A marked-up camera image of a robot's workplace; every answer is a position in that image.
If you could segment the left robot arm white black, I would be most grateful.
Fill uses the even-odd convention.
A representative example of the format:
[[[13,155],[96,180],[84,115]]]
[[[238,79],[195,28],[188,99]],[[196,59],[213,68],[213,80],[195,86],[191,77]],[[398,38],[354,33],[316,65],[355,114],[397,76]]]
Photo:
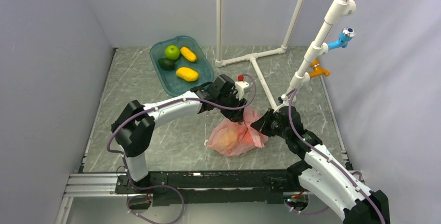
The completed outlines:
[[[111,125],[112,135],[107,151],[122,156],[129,186],[135,192],[142,193],[151,185],[145,151],[158,127],[213,109],[220,110],[232,122],[242,122],[244,109],[251,103],[251,100],[244,98],[244,94],[249,88],[255,88],[254,83],[246,82],[244,77],[240,75],[234,81],[228,75],[221,74],[212,82],[193,87],[168,100],[148,104],[133,100],[128,103]]]

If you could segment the pink plastic bag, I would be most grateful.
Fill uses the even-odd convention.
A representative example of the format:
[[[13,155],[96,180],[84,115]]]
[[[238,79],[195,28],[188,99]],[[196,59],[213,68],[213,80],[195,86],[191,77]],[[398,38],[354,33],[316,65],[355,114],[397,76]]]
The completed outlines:
[[[245,108],[243,122],[224,119],[214,128],[205,146],[224,156],[238,156],[255,148],[264,148],[268,137],[251,127],[260,118],[258,110]]]

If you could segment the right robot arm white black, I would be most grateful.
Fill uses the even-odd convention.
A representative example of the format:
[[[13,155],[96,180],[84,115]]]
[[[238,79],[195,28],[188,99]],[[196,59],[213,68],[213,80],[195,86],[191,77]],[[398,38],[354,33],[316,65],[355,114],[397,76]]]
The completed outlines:
[[[322,140],[304,128],[295,107],[269,109],[251,127],[281,137],[301,160],[287,168],[287,185],[323,201],[343,223],[390,223],[388,197],[373,191],[334,158]]]

